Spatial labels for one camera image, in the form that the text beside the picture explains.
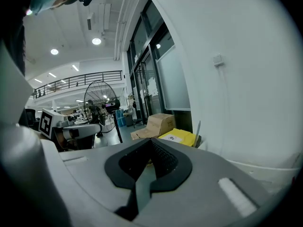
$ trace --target white plastic strip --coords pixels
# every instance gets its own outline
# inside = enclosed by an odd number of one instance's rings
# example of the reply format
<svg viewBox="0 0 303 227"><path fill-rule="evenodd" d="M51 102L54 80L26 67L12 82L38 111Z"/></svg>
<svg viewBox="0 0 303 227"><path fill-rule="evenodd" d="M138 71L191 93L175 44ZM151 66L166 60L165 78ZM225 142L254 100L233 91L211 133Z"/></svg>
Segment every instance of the white plastic strip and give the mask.
<svg viewBox="0 0 303 227"><path fill-rule="evenodd" d="M247 217L257 210L257 207L230 179L222 178L218 184L242 217Z"/></svg>

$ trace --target yellow package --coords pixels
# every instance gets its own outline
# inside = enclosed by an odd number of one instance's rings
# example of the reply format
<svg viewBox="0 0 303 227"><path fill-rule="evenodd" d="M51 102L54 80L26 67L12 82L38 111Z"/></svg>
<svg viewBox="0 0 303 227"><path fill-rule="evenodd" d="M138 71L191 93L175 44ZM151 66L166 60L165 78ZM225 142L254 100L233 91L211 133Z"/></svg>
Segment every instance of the yellow package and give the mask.
<svg viewBox="0 0 303 227"><path fill-rule="evenodd" d="M172 131L161 135L159 139L170 140L186 146L193 146L195 142L195 137L196 135L192 134L191 132L173 129Z"/></svg>

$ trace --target tripod leg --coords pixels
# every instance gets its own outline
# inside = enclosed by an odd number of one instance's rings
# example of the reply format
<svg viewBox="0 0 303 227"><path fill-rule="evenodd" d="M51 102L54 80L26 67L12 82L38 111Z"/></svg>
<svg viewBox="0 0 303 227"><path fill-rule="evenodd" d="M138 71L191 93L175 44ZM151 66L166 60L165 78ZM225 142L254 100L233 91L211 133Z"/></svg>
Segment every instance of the tripod leg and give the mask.
<svg viewBox="0 0 303 227"><path fill-rule="evenodd" d="M113 113L113 117L114 117L116 130L117 130L117 133L118 133L118 138L119 138L120 142L123 143L122 137L121 137L121 134L120 134L120 130L119 130L119 126L118 126L118 121L117 121L117 118L116 118L116 113Z"/></svg>

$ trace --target brown box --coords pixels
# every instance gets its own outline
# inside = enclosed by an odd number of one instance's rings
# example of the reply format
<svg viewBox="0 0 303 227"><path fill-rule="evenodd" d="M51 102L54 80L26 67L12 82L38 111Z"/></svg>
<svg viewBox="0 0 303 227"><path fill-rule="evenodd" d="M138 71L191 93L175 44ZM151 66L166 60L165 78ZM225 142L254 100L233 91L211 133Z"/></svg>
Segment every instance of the brown box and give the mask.
<svg viewBox="0 0 303 227"><path fill-rule="evenodd" d="M171 114L157 113L148 117L147 125L131 133L132 139L156 138L176 127L175 116Z"/></svg>

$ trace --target railing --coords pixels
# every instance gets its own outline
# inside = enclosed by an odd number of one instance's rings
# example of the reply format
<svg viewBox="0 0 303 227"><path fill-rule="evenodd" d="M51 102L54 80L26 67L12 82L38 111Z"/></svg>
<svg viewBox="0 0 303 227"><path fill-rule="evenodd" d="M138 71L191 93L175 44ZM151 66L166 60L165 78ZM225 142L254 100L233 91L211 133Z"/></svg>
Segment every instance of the railing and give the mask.
<svg viewBox="0 0 303 227"><path fill-rule="evenodd" d="M95 72L95 73L60 79L58 81L54 81L52 83L48 83L44 86L34 89L34 92L32 93L32 97L36 99L48 95L50 93L62 91L65 89L89 85L95 80L101 80L106 83L111 81L121 81L122 71L113 70L113 71Z"/></svg>

